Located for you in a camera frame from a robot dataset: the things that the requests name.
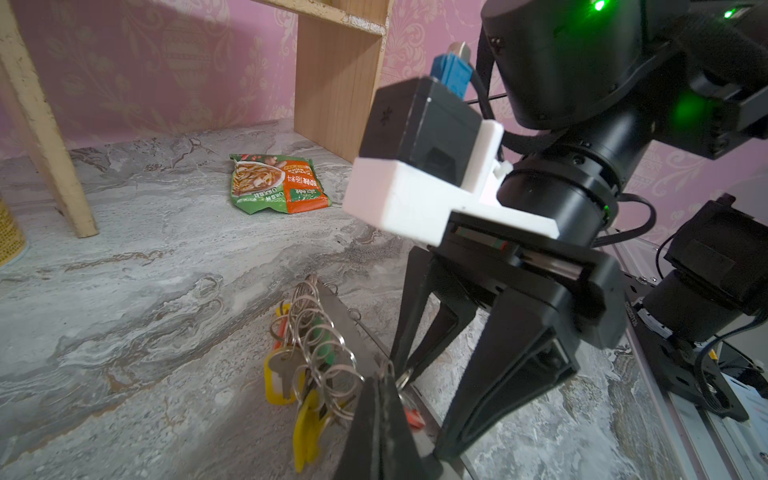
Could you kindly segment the red key tag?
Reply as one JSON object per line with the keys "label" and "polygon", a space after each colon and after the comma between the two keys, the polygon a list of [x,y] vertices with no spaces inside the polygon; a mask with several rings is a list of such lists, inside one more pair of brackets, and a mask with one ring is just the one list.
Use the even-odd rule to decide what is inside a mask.
{"label": "red key tag", "polygon": [[417,409],[404,408],[407,423],[413,431],[420,431],[425,428],[426,421]]}

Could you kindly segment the yellow key tag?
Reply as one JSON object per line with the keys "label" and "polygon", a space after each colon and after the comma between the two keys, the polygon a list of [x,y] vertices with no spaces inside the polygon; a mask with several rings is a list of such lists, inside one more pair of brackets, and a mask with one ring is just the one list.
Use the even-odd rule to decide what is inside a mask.
{"label": "yellow key tag", "polygon": [[310,334],[320,319],[310,322],[307,340],[298,341],[289,332],[291,305],[282,302],[270,325],[274,337],[271,352],[263,362],[265,396],[272,405],[296,405],[297,416],[292,433],[292,456],[296,472],[305,471],[316,461],[320,437],[331,421],[331,413],[321,399],[317,377],[329,367],[313,362]]}

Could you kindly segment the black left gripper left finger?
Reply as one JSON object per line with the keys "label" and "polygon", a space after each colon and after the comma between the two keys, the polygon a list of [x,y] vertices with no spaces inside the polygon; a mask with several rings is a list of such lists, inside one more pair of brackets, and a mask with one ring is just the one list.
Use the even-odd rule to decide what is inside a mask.
{"label": "black left gripper left finger", "polygon": [[366,379],[334,479],[376,480],[381,473],[381,398],[377,377]]}

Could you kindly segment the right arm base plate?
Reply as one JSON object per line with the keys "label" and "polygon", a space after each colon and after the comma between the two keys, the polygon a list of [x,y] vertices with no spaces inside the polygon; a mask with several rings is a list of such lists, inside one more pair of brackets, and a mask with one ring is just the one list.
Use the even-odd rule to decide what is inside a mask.
{"label": "right arm base plate", "polygon": [[697,352],[669,341],[645,322],[651,317],[639,302],[626,300],[626,312],[653,378],[671,392],[722,418],[745,422],[749,414],[721,373],[716,362],[705,357],[696,368]]}

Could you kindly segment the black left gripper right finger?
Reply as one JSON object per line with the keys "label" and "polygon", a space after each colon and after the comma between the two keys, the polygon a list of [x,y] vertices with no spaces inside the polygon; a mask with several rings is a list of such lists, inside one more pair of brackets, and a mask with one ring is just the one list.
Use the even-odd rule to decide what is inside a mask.
{"label": "black left gripper right finger", "polygon": [[441,467],[421,456],[391,376],[380,378],[380,478],[437,479]]}

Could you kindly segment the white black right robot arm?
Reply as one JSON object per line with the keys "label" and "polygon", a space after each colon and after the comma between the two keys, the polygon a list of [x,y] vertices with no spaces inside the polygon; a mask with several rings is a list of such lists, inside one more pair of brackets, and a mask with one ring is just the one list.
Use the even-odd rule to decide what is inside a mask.
{"label": "white black right robot arm", "polygon": [[463,454],[507,414],[573,377],[577,347],[616,346],[626,327],[617,262],[601,247],[632,238],[608,228],[652,141],[715,159],[767,131],[765,4],[738,28],[686,1],[489,1],[474,83],[479,109],[426,78],[380,89],[363,150],[384,147],[449,185],[467,178],[469,144],[492,115],[497,68],[529,137],[501,205],[554,220],[556,239],[477,213],[453,213],[436,242],[408,258],[395,371],[417,378],[489,314],[438,436],[435,455]]}

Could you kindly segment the green key tag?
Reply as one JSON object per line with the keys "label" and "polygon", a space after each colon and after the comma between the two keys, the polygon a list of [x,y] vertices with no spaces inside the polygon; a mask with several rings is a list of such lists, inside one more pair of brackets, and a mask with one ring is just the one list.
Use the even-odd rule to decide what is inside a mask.
{"label": "green key tag", "polygon": [[313,362],[318,367],[330,367],[335,363],[335,340],[336,336],[325,325],[318,325],[312,329],[310,343],[313,347]]}

